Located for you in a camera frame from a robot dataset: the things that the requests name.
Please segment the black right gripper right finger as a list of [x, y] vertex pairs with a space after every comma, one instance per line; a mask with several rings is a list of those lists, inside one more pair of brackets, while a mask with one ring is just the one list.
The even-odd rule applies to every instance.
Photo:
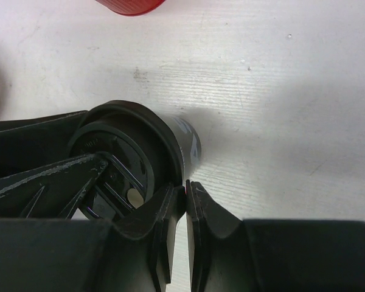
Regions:
[[186, 183], [192, 291], [365, 291], [365, 222], [241, 220]]

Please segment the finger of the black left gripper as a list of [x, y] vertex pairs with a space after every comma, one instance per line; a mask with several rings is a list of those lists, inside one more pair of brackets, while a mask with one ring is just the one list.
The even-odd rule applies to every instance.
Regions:
[[86, 111], [0, 121], [0, 178], [62, 161]]
[[0, 178], [0, 218], [70, 219], [107, 167], [91, 154]]

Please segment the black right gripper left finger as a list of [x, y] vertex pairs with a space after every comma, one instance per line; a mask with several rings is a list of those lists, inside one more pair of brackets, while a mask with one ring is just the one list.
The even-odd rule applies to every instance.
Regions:
[[0, 220], [0, 291], [164, 291], [185, 202], [167, 184], [117, 223]]

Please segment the black cup lid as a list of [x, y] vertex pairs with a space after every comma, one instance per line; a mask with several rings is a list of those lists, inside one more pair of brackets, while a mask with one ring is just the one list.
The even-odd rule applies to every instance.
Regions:
[[128, 199], [131, 191], [147, 202], [162, 186], [183, 183], [183, 157], [175, 135], [139, 103], [113, 100], [86, 112], [68, 153], [97, 154], [107, 161], [79, 207], [88, 219], [120, 220], [137, 208]]

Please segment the black paper coffee cup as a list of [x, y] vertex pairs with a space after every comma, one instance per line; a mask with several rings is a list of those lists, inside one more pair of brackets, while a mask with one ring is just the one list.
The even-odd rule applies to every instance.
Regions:
[[201, 162], [202, 146], [198, 133], [185, 119], [161, 116], [176, 137], [182, 156], [183, 181], [189, 179]]

